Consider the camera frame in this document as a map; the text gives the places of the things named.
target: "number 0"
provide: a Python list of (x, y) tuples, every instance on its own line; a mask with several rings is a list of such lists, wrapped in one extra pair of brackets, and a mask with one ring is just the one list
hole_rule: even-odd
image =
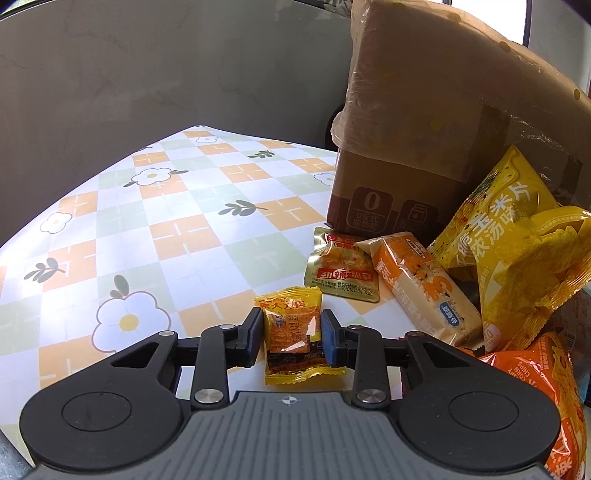
[(377, 192), (369, 192), (365, 196), (365, 202), (363, 203), (366, 210), (375, 210), (379, 206), (379, 195)]

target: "black round object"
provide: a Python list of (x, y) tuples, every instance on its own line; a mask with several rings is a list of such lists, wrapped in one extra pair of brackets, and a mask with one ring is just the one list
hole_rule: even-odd
[(72, 427), (84, 432), (102, 432), (121, 425), (131, 415), (131, 403), (110, 392), (85, 393), (72, 398), (61, 416)]
[(449, 413), (460, 425), (480, 432), (506, 429), (519, 416), (519, 410), (511, 400), (490, 392), (458, 395), (449, 403)]
[(408, 392), (398, 410), (399, 430), (426, 458), (460, 471), (544, 463), (560, 429), (554, 403), (525, 382), (483, 367), (489, 371), (446, 369)]
[(23, 408), (21, 433), (36, 463), (115, 470), (161, 451), (180, 429), (178, 400), (153, 373), (101, 363), (41, 390)]

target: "snack package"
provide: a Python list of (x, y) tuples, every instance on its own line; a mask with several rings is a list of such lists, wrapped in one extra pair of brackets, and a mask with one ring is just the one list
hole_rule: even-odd
[(554, 478), (582, 480), (587, 449), (585, 420), (573, 371), (558, 336), (544, 333), (526, 351), (497, 352), (480, 360), (533, 385), (554, 400), (561, 429), (546, 468)]
[(591, 213), (561, 207), (512, 145), (429, 251), (478, 281), (486, 351), (523, 350), (591, 279)]
[(556, 332), (569, 353), (581, 401), (591, 376), (591, 295), (580, 290), (552, 314), (547, 330)]
[(327, 228), (314, 230), (314, 251), (308, 259), (304, 285), (355, 300), (379, 301), (378, 275), (371, 257), (355, 245), (354, 236)]
[(297, 383), (320, 374), (341, 375), (326, 363), (320, 336), (318, 287), (290, 287), (255, 298), (265, 313), (265, 383)]
[(395, 233), (357, 245), (371, 255), (375, 269), (417, 329), (453, 346), (482, 346), (476, 307), (413, 234)]

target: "white flower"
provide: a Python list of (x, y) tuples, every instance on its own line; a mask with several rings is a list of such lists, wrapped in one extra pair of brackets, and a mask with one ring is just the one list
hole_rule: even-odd
[(157, 181), (165, 181), (170, 178), (170, 168), (146, 168), (137, 175), (131, 177), (131, 181), (138, 185), (152, 185)]
[(124, 299), (110, 299), (96, 312), (99, 324), (92, 343), (101, 352), (119, 352), (162, 330), (169, 330), (170, 316), (145, 291)]
[(318, 181), (321, 181), (325, 185), (328, 185), (329, 187), (332, 187), (333, 183), (335, 182), (335, 174), (331, 171), (317, 173), (316, 175), (314, 175), (314, 178)]
[(41, 226), (40, 226), (41, 232), (47, 232), (47, 233), (61, 232), (64, 229), (64, 227), (66, 226), (66, 223), (68, 223), (70, 220), (72, 220), (71, 213), (61, 213), (61, 212), (52, 213), (49, 216), (49, 218), (41, 224)]
[(215, 143), (219, 140), (218, 137), (197, 137), (195, 139), (196, 143)]

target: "checkered tablecloth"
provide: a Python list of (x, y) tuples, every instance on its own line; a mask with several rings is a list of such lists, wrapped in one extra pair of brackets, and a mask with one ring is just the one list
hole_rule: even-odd
[[(255, 295), (302, 285), (335, 161), (318, 148), (197, 126), (124, 158), (34, 219), (0, 248), (2, 431), (25, 452), (18, 416), (40, 388), (160, 330), (199, 336), (241, 323)], [(384, 336), (413, 330), (392, 294), (381, 296), (325, 295), (323, 307)], [(189, 393), (186, 370), (179, 397)], [(266, 388), (262, 357), (229, 382), (232, 391)]]

